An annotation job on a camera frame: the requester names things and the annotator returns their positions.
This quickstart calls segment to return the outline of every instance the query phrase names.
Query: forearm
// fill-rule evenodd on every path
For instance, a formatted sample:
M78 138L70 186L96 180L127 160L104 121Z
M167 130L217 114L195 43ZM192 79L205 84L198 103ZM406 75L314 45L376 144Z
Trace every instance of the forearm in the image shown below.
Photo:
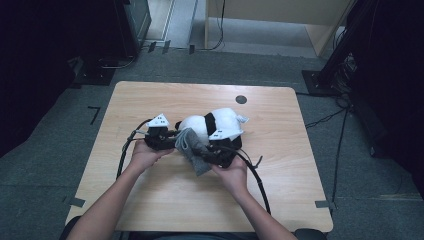
M259 239L296 239L296 237L275 220L265 209L245 191L233 194Z
M110 239L138 176L131 169L125 170L78 220L68 239Z

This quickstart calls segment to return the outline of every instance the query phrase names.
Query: person's right hand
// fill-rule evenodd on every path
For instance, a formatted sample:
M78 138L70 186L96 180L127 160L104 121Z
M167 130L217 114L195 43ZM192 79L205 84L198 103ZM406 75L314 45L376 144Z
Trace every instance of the person's right hand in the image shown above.
M236 156L228 168L211 165L212 170L222 179L225 188L234 198L248 193L247 166L240 157Z

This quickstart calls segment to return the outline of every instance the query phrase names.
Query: gray fabric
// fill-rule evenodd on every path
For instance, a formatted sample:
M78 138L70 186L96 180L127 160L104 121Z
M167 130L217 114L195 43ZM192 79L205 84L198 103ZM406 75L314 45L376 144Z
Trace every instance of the gray fabric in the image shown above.
M178 149L186 159L191 163L196 172L197 176L204 174L205 172L211 170L209 164L203 161L203 158L196 155L202 151L208 151L205 145L200 142L199 137L191 128L186 128L182 130L177 135L177 140L175 142L175 148Z

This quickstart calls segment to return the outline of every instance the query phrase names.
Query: white object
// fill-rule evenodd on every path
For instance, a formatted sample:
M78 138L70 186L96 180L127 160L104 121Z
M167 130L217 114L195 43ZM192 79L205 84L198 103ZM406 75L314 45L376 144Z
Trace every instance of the white object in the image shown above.
M166 119L165 115L163 115L163 113L161 113L157 117L153 118L146 125L148 127L167 127L169 125L169 122Z
M222 140L222 139L229 138L231 141L233 141L236 137L240 136L242 133L243 133L243 130L219 129L209 136L209 140Z

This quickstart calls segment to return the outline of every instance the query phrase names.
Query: black cable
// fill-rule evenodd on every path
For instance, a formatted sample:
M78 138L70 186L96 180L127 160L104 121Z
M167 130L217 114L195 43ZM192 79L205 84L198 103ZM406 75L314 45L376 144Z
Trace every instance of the black cable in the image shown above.
M252 160L250 159L250 156L247 155L247 153L243 149L240 148L239 150L242 151L244 153L244 155L246 155L247 160L249 160L249 163L252 164Z
M307 96L307 97L320 97L320 98L327 98L327 97L334 97L330 95L312 95L309 93L302 93L302 92L296 92L297 96Z
M318 125L319 123L323 123L323 122L327 122L329 121L332 117L336 116L337 114L343 112L345 109L339 110L333 114L330 114L324 118L321 118L320 120L316 121L316 122L312 122L312 123L308 123L305 125L306 128L310 128L310 127L315 127L316 125Z
M130 61L128 63L124 64L124 65L119 65L119 66L100 66L100 67L101 68L104 68L104 69L122 69L122 68L126 68L129 65L131 65L134 62L134 60L135 60L135 57L134 56L131 56L130 58L131 58Z
M334 203L335 205L335 198L336 198L336 192L337 192L337 180L338 180L338 173L339 173L339 159L340 159L340 149L342 146L342 140L343 140L343 135L344 135L344 129L345 129L345 124L346 124L346 118L347 118L347 114L349 112L349 108L343 109L345 110L345 115L343 118L343 124L342 124L342 130L340 133L340 137L339 137L339 143L337 145L337 153L336 153L336 166L334 167L334 181L333 181L333 193L331 195L331 202ZM334 209L330 209L330 215L333 216L333 210Z
M224 12L225 12L225 0L224 0L224 1L223 1L223 3L222 3L222 11L221 11L221 25L220 25L220 24L218 24L218 28L219 28L219 30L221 31L221 37L220 37L220 39L219 39L218 43L215 45L215 47L213 47L213 48L207 48L207 49L204 49L204 50L207 50L207 51L215 50L215 49L217 49L217 48L221 45L221 43L224 41L224 27L223 27L223 24L224 24Z
M271 208L269 207L269 202L268 202L268 198L266 196L266 192L262 183L262 179L259 177L259 174L256 172L255 166L253 166L252 163L249 162L249 160L247 160L243 155L241 155L239 152L237 152L236 150L232 148L223 147L223 146L212 146L212 147L216 149L220 149L220 150L233 152L246 163L247 167L250 169L250 171L252 172L253 176L256 179L256 182L258 183L259 190L261 191L262 198L264 199L266 211L271 215Z
M339 36L337 36L337 39L336 39L336 34L334 34L334 36L333 36L333 50L336 49L337 45L339 45L340 37L344 36L345 33L346 33L346 28L343 29L343 31L339 34Z
M130 146L130 143L131 143L132 141L139 140L139 139L135 139L135 138L134 138L135 134L137 133L136 131L137 131L137 130L140 130L140 128L141 128L144 124L146 124L146 123L150 122L151 120L152 120L152 119L147 119L147 120L145 120L144 122L140 123L140 125L138 125L138 127L136 128L136 130L134 130L134 131L132 131L132 132L131 132L131 134L130 134L130 136L127 138L127 142L124 144L124 146L122 146L122 154L121 154L121 159L119 160L119 166L118 166L118 171L117 171L117 173L116 173L116 179L118 179L118 177L119 177L119 176L121 176L121 173L122 173L122 167L124 166L125 156L127 155L127 150L128 150L128 147Z

